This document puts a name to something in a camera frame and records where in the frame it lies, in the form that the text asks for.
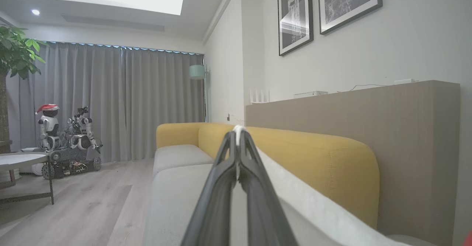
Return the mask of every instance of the red object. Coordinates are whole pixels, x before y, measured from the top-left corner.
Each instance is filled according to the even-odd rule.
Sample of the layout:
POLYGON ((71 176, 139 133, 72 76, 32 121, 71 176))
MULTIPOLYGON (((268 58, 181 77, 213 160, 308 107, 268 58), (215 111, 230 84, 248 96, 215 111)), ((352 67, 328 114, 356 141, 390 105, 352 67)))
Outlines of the red object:
POLYGON ((35 114, 38 114, 43 110, 59 110, 59 107, 56 104, 46 104, 39 107, 38 111, 35 114))
POLYGON ((469 233, 464 241, 464 246, 472 246, 472 231, 469 233))

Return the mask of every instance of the curtain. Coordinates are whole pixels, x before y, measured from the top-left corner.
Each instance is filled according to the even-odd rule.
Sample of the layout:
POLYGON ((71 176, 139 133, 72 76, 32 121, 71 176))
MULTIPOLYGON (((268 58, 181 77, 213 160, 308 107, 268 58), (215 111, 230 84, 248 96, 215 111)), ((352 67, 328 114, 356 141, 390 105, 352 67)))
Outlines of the curtain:
POLYGON ((37 144, 34 111, 48 103, 60 108, 61 130, 77 108, 90 107, 103 162, 150 158, 158 125, 204 121, 203 82, 188 76, 202 55, 49 43, 40 56, 46 61, 37 63, 42 74, 20 81, 22 148, 37 144))

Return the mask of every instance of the floor plank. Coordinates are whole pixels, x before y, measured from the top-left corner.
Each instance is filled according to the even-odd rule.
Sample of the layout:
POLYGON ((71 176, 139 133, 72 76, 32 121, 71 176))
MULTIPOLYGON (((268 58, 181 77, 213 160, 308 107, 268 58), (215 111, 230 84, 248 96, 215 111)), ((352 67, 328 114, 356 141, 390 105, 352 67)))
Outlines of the floor plank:
MULTIPOLYGON (((48 198, 0 206, 2 246, 139 246, 149 207, 153 160, 104 164, 102 170, 55 179, 48 198)), ((0 197, 46 192, 25 175, 0 197)))

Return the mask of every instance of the curtain rail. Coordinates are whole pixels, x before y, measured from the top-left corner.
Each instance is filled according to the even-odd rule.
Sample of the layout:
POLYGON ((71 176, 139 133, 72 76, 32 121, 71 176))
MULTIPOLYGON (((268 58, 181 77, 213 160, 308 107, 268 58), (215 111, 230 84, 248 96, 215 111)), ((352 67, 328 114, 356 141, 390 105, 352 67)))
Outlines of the curtain rail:
POLYGON ((182 54, 190 54, 190 55, 204 55, 202 53, 193 53, 193 52, 185 52, 185 51, 170 51, 168 49, 156 49, 156 48, 140 48, 140 47, 131 47, 131 46, 118 46, 118 45, 106 45, 106 44, 90 44, 90 43, 76 43, 76 42, 64 42, 64 41, 42 41, 46 43, 70 43, 70 44, 78 44, 78 45, 89 45, 89 46, 107 46, 109 48, 115 47, 115 48, 127 48, 127 49, 135 49, 139 50, 142 49, 144 51, 149 50, 149 51, 161 51, 161 52, 168 52, 168 53, 182 53, 182 54))

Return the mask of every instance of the wooden partition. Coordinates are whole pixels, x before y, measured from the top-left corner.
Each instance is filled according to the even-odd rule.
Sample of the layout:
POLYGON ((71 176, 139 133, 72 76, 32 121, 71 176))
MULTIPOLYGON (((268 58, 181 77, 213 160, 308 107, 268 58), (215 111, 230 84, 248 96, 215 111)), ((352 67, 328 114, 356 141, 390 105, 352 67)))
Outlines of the wooden partition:
POLYGON ((378 231, 450 246, 459 156, 460 86, 424 81, 246 107, 246 125, 339 135, 374 151, 378 231))

